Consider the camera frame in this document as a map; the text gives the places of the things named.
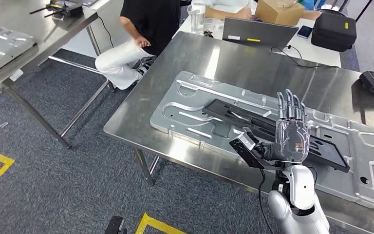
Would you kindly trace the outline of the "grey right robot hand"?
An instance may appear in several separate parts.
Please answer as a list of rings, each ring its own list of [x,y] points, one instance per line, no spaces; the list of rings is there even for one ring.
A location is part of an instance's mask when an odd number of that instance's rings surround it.
[[[276,121],[275,141],[259,141],[248,127],[238,139],[256,158],[266,161],[302,163],[308,156],[310,125],[307,124],[305,105],[289,89],[277,92],[279,119]]]

